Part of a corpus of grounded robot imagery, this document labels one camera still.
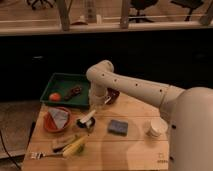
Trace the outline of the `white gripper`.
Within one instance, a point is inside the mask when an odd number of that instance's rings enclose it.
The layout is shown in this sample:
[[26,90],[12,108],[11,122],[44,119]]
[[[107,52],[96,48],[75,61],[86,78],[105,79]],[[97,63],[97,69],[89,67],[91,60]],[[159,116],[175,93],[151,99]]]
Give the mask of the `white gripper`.
[[104,106],[107,97],[107,89],[95,83],[91,84],[89,90],[89,103],[93,109],[100,109]]

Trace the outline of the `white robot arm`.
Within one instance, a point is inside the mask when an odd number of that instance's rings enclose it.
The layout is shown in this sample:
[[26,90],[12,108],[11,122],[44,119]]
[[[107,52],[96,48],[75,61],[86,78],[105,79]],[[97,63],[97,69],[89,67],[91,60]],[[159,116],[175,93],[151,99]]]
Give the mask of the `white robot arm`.
[[170,127],[168,171],[213,171],[212,88],[183,89],[122,76],[108,60],[88,68],[86,77],[93,105],[102,104],[112,88],[159,109]]

